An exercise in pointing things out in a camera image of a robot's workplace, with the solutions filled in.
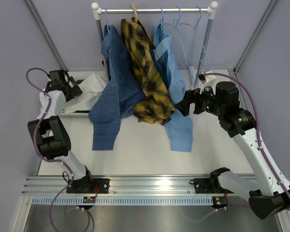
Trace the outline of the white shirt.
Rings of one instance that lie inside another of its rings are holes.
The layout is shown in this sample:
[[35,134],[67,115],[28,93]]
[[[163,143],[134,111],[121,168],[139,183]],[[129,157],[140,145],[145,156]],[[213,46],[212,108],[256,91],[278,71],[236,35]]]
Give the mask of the white shirt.
[[40,92],[41,112],[48,115],[90,111],[108,84],[95,72],[84,80],[75,80],[64,70],[51,71],[48,77],[46,89]]

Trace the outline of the blue hanger of white shirt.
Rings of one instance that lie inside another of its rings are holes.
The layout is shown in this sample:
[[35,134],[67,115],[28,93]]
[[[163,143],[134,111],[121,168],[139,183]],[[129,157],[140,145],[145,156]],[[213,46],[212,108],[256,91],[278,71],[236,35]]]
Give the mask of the blue hanger of white shirt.
[[179,7],[177,7],[178,10],[179,10],[179,17],[178,19],[174,19],[173,23],[165,23],[164,22],[164,26],[167,25],[167,26],[171,26],[172,30],[174,30],[176,32],[176,35],[179,39],[179,42],[181,44],[181,48],[182,48],[182,52],[183,52],[183,56],[184,56],[184,61],[182,61],[180,58],[179,58],[179,55],[177,55],[177,53],[175,53],[175,56],[178,58],[179,62],[181,63],[182,67],[184,68],[184,70],[187,72],[190,80],[192,80],[193,78],[193,73],[192,71],[190,70],[190,66],[188,65],[188,62],[187,62],[187,56],[186,56],[186,52],[185,52],[185,49],[184,49],[184,45],[183,45],[183,40],[182,40],[182,37],[180,36],[179,34],[179,30],[178,30],[178,25],[179,25],[179,22],[180,22],[180,19],[181,19],[181,9]]

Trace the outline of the dark pinstriped shirt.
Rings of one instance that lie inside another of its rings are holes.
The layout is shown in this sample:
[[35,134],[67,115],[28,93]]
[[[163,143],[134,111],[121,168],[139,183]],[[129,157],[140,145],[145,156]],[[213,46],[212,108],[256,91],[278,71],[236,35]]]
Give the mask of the dark pinstriped shirt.
[[91,109],[90,106],[90,99],[91,99],[91,92],[89,85],[83,80],[79,84],[80,89],[82,90],[82,94],[75,99],[75,104],[73,108],[75,111],[89,111]]

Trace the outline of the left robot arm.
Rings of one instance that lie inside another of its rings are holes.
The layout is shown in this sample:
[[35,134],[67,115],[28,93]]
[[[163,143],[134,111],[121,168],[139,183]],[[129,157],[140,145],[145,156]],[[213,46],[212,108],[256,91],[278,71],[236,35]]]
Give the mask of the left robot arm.
[[41,112],[27,124],[34,148],[42,160],[62,168],[68,192],[88,193],[94,188],[91,173],[71,151],[70,137],[60,119],[64,105],[82,91],[65,70],[53,70],[46,76],[44,89],[35,86],[42,98]]

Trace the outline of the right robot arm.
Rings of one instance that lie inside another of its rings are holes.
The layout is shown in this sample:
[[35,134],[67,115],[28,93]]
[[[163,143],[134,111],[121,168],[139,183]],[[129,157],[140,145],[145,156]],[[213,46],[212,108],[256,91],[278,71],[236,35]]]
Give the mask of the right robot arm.
[[290,182],[284,178],[269,157],[261,138],[257,136],[257,123],[253,115],[240,107],[239,90],[232,82],[219,82],[216,89],[207,87],[186,91],[182,101],[176,104],[184,116],[189,115],[190,105],[195,105],[194,114],[208,112],[218,117],[220,126],[234,140],[246,157],[257,183],[254,184],[222,167],[210,173],[209,187],[222,193],[228,190],[246,200],[253,213],[260,219],[290,208]]

